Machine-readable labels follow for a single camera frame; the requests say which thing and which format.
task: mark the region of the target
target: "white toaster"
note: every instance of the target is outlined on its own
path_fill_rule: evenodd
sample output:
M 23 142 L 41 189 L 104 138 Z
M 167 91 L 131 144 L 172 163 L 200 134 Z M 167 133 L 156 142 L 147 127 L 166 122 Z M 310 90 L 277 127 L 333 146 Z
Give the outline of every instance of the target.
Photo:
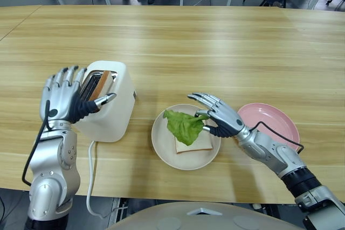
M 115 142 L 126 132 L 136 93 L 127 66 L 117 61 L 96 61 L 90 64 L 84 76 L 81 92 L 92 91 L 92 83 L 88 82 L 95 81 L 104 71 L 110 71 L 113 78 L 106 93 L 115 93 L 116 98 L 102 106 L 99 112 L 84 117 L 75 127 L 90 140 Z

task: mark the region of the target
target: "beige plate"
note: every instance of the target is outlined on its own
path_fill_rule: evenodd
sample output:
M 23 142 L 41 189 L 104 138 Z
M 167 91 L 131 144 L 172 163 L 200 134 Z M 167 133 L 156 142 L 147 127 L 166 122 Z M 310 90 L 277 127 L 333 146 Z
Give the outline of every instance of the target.
M 199 109 L 190 104 L 177 104 L 167 108 L 167 110 L 180 111 L 193 116 Z M 164 111 L 156 118 L 151 132 L 152 144 L 160 159 L 180 170 L 196 170 L 211 163 L 218 154 L 221 139 L 211 135 L 212 150 L 191 151 L 178 155 L 175 150 L 174 136 L 167 128 L 168 120 L 163 119 L 163 113 Z M 207 120 L 205 123 L 216 126 L 212 120 Z

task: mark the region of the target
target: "toaster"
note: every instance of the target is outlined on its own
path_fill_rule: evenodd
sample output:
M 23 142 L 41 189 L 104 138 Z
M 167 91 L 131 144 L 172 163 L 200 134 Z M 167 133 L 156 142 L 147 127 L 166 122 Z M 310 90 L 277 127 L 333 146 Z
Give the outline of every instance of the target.
M 82 100 L 90 100 L 104 73 L 107 73 L 107 81 L 102 82 L 104 88 L 100 94 L 115 93 L 116 98 L 102 106 L 97 113 L 91 113 L 78 121 L 75 127 L 90 140 L 115 142 L 126 132 L 136 91 L 124 63 L 100 60 L 87 67 L 81 85 Z

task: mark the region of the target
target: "robotic arm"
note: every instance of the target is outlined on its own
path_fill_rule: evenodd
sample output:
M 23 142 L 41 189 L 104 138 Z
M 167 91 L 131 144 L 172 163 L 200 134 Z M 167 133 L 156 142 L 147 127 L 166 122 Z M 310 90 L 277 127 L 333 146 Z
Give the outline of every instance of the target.
M 76 75 L 78 66 L 63 68 L 49 77 L 40 103 L 42 127 L 26 162 L 22 180 L 31 186 L 30 206 L 25 230 L 65 229 L 73 196 L 80 185 L 76 167 L 77 135 L 71 130 L 89 113 L 99 111 L 116 94 L 94 101 L 81 100 L 80 83 L 85 68 Z M 25 179 L 28 167 L 33 172 L 32 184 Z
M 303 222 L 308 230 L 345 229 L 344 205 L 321 185 L 296 151 L 247 127 L 221 99 L 205 93 L 193 93 L 188 97 L 208 108 L 198 110 L 195 116 L 207 115 L 217 123 L 218 127 L 206 126 L 211 134 L 235 137 L 247 155 L 267 165 L 285 183 L 300 209 L 308 212 Z

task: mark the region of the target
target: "pink plate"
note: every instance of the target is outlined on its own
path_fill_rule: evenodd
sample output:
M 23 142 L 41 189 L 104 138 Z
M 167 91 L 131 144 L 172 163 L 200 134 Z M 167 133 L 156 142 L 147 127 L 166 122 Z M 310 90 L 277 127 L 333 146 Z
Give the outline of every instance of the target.
M 259 121 L 263 121 L 271 129 L 289 140 L 300 143 L 300 135 L 298 134 L 296 125 L 285 113 L 271 105 L 264 103 L 249 103 L 240 108 L 238 114 L 248 127 L 254 127 Z M 295 150 L 298 149 L 297 145 L 277 136 L 262 124 L 260 124 L 257 129 L 268 134 L 275 141 L 285 143 Z

